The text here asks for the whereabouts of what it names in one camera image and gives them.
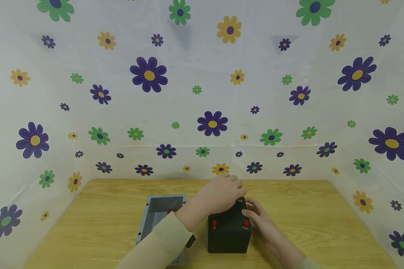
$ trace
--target sleeve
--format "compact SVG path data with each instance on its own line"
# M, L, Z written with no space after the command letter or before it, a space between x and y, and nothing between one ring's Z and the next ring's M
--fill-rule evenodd
M171 212L115 269L165 269L183 251L192 235Z

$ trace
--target black box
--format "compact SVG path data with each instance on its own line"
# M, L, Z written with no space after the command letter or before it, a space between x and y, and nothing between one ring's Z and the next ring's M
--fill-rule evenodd
M227 211L208 216L208 252L247 252L251 226L250 220L241 213L242 209L247 209L244 197L238 199Z

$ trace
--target floral backdrop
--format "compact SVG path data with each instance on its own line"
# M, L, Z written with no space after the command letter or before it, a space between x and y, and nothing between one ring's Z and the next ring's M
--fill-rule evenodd
M93 178L221 173L331 181L404 268L404 0L231 3L0 1L0 268Z

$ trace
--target wooden table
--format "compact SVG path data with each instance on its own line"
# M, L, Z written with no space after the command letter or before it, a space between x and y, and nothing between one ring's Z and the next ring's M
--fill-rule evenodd
M135 246L148 195L187 193L188 200L205 182L94 179L24 268L114 268ZM258 199L285 235L322 269L396 268L328 181L247 180L244 185L248 196ZM209 254L207 221L194 235L196 242L186 249L182 268L281 268L253 237L246 254Z

